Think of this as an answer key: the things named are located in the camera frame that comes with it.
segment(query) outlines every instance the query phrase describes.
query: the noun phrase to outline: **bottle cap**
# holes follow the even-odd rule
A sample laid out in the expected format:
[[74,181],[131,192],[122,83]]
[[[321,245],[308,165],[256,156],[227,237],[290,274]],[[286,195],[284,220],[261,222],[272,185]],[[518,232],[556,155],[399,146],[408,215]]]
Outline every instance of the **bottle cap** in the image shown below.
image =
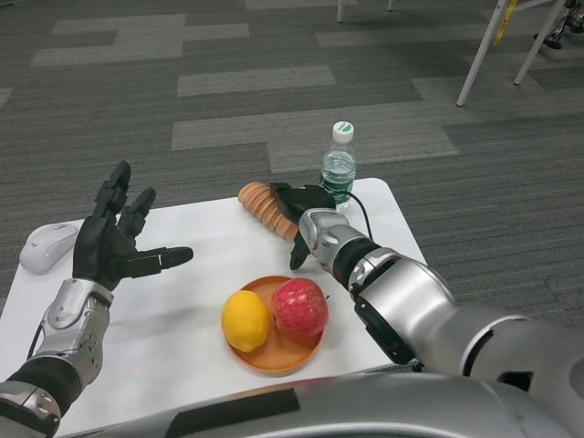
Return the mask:
[[338,121],[332,127],[332,138],[339,143],[348,143],[353,140],[355,128],[347,121]]

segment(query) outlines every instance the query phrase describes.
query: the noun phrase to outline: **white mouse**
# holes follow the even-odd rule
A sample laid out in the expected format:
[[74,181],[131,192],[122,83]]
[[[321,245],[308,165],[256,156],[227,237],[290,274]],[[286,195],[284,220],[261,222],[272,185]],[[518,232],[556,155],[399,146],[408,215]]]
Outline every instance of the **white mouse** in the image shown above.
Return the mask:
[[29,271],[46,273],[75,244],[78,229],[69,224],[46,225],[28,237],[20,264]]

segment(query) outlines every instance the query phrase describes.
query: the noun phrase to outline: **apple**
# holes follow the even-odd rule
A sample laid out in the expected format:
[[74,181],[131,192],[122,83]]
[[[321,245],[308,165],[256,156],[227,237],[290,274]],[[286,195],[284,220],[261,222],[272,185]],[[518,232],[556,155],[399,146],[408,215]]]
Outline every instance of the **apple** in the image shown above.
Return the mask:
[[309,338],[329,321],[329,308],[322,290],[306,278],[288,280],[272,296],[276,326],[283,333]]

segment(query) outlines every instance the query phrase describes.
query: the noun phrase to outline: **orange plate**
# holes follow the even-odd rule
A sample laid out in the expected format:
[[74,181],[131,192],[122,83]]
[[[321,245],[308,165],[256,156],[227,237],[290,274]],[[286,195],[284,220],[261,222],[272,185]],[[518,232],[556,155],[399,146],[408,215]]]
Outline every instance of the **orange plate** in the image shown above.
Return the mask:
[[272,296],[288,280],[291,280],[289,276],[264,276],[242,287],[242,290],[256,292],[270,312],[270,332],[264,345],[250,353],[244,353],[227,344],[239,359],[254,370],[277,373],[296,370],[308,362],[320,346],[322,333],[310,339],[294,339],[284,335],[276,327]]

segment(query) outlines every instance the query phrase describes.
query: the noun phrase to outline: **plastic bottle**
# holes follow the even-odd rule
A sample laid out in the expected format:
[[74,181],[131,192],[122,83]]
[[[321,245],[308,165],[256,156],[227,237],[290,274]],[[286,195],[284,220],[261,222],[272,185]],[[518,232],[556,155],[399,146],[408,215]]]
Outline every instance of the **plastic bottle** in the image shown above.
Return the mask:
[[320,185],[333,193],[337,210],[344,210],[349,204],[350,198],[345,193],[350,192],[357,172],[357,160],[351,141],[355,129],[347,121],[339,121],[332,128],[332,145],[325,154],[320,171]]

